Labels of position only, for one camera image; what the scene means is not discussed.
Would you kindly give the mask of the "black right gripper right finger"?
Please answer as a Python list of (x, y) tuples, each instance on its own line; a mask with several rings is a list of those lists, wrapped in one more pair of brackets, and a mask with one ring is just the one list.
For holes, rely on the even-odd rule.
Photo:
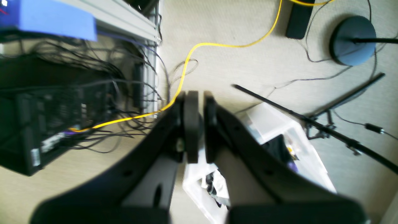
[(205, 155), (226, 180), (226, 224), (366, 224), (361, 205), (289, 169), (204, 92)]

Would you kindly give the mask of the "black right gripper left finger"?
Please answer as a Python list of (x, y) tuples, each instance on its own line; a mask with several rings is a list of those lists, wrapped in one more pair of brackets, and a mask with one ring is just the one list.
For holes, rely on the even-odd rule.
[(139, 145), (92, 180), (42, 202), (32, 224), (169, 224), (179, 163), (198, 162), (197, 91), (181, 92)]

